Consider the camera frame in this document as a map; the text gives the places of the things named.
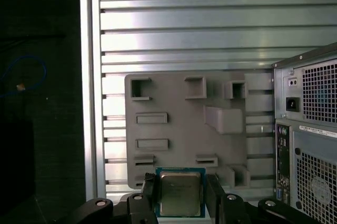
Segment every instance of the usb port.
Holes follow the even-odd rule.
[[[282,189],[278,188],[276,190],[276,198],[277,200],[282,200]]]

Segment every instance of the ventilation grille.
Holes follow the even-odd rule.
[[[337,122],[337,64],[303,73],[303,112],[307,119]]]
[[[337,223],[336,165],[302,153],[297,181],[302,210],[323,224]]]

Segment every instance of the black clamp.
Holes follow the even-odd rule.
[[[158,224],[154,213],[159,182],[146,174],[142,191],[129,194],[113,206],[108,199],[93,199],[56,224]],[[213,224],[319,224],[306,214],[275,199],[263,199],[255,207],[235,194],[226,194],[216,175],[206,175],[206,207]]]

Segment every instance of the blue cable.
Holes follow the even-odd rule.
[[[28,91],[28,90],[32,90],[32,89],[35,89],[37,88],[39,85],[42,84],[42,82],[46,79],[46,76],[47,76],[47,67],[46,67],[46,63],[40,59],[39,57],[35,57],[35,56],[30,56],[30,55],[26,55],[26,56],[22,56],[22,57],[19,57],[17,59],[15,59],[9,66],[8,68],[6,69],[6,71],[3,73],[2,77],[0,78],[0,81],[2,81],[4,79],[4,77],[8,74],[8,72],[13,68],[13,66],[20,60],[24,59],[24,58],[31,58],[31,59],[34,59],[36,61],[38,61],[42,67],[43,67],[43,77],[41,78],[41,80],[39,82],[37,82],[36,84],[34,84],[33,86],[29,86],[29,87],[25,87],[24,90],[22,91],[9,91],[5,94],[0,94],[0,98],[3,98],[5,96],[9,96],[9,95],[15,95],[15,94],[18,94],[18,93],[22,93],[23,91]]]

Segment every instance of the screw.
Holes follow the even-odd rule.
[[[234,195],[228,195],[228,196],[227,196],[227,199],[229,199],[229,200],[235,200],[235,199],[236,199],[236,196],[234,196]]]
[[[296,202],[297,209],[302,209],[302,203],[300,201]]]
[[[300,148],[295,148],[295,154],[300,155],[301,154],[301,149]]]
[[[143,196],[142,196],[142,195],[136,195],[136,196],[134,196],[133,198],[136,199],[136,200],[140,200],[140,199],[143,198]]]
[[[272,202],[272,201],[270,201],[270,200],[267,200],[267,201],[265,202],[265,204],[266,204],[267,206],[269,206],[269,207],[274,207],[274,206],[276,206],[275,202]]]
[[[104,206],[106,204],[106,202],[104,200],[100,200],[98,202],[96,202],[96,205],[101,207],[101,206]]]

